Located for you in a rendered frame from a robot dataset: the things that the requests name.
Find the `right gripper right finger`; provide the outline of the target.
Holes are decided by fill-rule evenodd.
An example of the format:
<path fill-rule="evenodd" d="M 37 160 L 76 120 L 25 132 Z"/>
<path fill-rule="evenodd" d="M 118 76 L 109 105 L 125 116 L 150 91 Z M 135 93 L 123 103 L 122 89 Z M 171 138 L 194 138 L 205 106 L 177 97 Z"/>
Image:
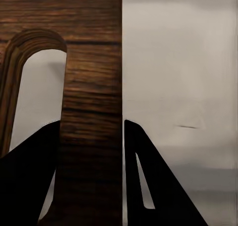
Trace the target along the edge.
<path fill-rule="evenodd" d="M 208 226 L 144 129 L 124 121 L 128 226 Z M 155 209 L 144 207 L 136 153 Z"/>

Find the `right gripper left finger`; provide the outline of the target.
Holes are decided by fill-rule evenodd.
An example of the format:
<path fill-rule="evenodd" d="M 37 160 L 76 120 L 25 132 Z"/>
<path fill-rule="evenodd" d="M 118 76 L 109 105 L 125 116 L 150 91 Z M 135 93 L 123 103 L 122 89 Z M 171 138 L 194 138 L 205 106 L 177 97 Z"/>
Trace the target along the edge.
<path fill-rule="evenodd" d="M 36 226 L 57 165 L 60 120 L 0 159 L 0 226 Z"/>

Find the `cutting board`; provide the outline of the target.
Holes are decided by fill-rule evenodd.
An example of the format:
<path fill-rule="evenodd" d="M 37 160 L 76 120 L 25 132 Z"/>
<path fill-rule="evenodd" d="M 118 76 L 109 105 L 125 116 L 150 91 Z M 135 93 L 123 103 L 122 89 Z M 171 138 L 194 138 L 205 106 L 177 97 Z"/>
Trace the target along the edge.
<path fill-rule="evenodd" d="M 0 159 L 22 70 L 66 52 L 53 201 L 36 226 L 122 226 L 122 0 L 0 0 Z"/>

